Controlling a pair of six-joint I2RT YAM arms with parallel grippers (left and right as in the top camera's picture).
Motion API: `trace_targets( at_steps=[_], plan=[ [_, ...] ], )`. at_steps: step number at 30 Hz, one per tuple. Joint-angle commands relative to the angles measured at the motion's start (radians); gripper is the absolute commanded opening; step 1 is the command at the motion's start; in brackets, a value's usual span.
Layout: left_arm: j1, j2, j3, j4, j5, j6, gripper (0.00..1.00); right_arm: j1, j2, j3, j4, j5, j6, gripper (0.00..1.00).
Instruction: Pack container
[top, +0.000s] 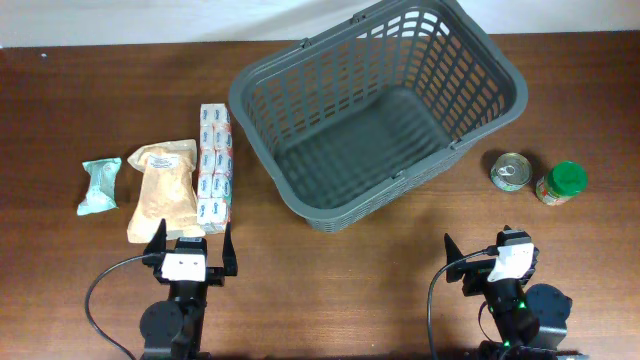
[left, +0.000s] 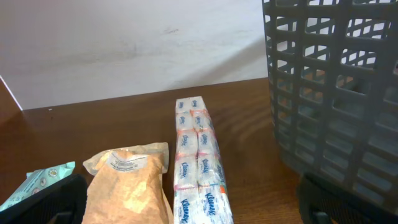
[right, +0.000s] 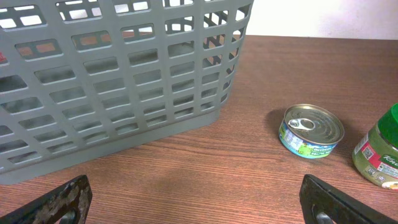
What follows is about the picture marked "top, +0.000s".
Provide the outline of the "multipack of tissue packets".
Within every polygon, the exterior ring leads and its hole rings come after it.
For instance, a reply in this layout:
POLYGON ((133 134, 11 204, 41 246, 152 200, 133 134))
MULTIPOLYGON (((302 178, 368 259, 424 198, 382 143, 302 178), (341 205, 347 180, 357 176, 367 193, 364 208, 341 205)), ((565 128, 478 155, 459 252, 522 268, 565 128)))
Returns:
POLYGON ((227 107, 223 103, 202 104, 199 124, 197 222, 206 234, 222 233, 231 217, 234 166, 227 107))

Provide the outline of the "grey plastic shopping basket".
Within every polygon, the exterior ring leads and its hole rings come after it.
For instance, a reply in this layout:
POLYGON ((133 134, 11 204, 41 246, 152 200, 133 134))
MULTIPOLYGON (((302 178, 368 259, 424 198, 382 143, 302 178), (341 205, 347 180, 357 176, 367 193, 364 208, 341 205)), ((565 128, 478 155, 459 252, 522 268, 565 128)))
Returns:
POLYGON ((447 171, 528 102, 455 1, 381 1, 243 69, 229 108, 286 205, 337 232, 447 171))

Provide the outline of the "small teal packet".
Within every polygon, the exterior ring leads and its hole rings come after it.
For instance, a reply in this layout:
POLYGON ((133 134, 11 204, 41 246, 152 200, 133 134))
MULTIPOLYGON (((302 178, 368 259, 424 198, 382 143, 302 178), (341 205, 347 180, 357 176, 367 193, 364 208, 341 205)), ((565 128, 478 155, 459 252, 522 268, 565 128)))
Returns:
POLYGON ((85 161, 84 170, 90 180, 85 198, 77 207, 77 215, 84 216, 117 208, 115 182, 122 160, 119 157, 85 161))

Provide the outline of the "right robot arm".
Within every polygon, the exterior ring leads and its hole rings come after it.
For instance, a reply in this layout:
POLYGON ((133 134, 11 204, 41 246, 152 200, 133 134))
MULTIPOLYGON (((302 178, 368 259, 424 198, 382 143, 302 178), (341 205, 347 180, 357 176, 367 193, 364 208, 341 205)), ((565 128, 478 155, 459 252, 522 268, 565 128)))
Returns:
POLYGON ((462 283, 465 297, 484 298, 480 309, 491 314, 500 338, 481 343, 474 359, 586 359, 576 350, 561 350, 568 334, 573 300, 548 284, 525 286, 535 273, 539 249, 524 230, 505 226, 496 243, 463 254, 444 236, 446 281, 462 283))

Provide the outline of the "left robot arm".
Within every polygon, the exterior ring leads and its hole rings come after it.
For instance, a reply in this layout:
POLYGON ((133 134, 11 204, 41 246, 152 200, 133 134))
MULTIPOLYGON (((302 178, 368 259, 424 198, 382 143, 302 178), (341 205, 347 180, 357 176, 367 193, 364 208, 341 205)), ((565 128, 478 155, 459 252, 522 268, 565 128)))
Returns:
POLYGON ((141 316, 144 359, 210 359, 201 350, 202 331, 211 287, 222 287, 225 279, 238 275, 238 263, 225 226, 221 266, 207 264, 207 242, 202 237, 180 237, 175 248, 167 248, 167 226, 161 221, 146 246, 143 264, 156 280, 169 287, 168 298, 150 305, 141 316))

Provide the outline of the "jar with green lid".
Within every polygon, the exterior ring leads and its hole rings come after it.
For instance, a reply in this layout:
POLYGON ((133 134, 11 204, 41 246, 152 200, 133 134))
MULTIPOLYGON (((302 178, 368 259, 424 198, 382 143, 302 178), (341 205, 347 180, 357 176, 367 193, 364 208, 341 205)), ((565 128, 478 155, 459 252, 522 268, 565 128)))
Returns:
POLYGON ((588 185, 588 175, 575 162, 564 161, 554 166, 536 183, 537 198, 549 206, 566 203, 583 192, 588 185))

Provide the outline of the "tin can with pull tab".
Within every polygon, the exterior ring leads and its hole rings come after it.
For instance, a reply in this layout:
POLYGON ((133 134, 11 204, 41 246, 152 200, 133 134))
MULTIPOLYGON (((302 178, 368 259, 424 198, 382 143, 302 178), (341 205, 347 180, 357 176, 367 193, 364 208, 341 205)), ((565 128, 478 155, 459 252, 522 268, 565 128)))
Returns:
POLYGON ((527 185, 533 175, 530 162, 519 153, 501 155, 490 171, 494 185, 506 192, 518 191, 527 185))

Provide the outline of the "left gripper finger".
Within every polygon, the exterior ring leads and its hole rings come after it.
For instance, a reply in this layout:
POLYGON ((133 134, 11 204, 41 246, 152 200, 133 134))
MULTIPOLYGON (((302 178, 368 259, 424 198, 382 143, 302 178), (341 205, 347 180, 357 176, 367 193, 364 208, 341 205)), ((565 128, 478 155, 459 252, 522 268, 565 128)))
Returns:
POLYGON ((235 253, 235 249, 232 243, 232 224, 228 222, 225 227, 222 260, 224 266, 224 273, 226 276, 238 275, 238 262, 235 253))
POLYGON ((143 251, 142 263, 145 266, 159 266, 166 254, 167 229, 166 220, 160 221, 156 233, 143 251))

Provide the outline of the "beige powder food pouch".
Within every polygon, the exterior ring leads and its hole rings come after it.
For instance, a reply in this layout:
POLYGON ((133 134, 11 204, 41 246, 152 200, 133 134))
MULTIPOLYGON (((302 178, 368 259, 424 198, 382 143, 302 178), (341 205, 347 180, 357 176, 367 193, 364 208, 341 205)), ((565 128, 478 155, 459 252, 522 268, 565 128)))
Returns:
POLYGON ((127 228, 130 243, 150 242, 162 221, 169 240, 205 235, 197 222, 193 187, 195 140, 142 146, 129 156, 128 163, 142 173, 138 203, 127 228))

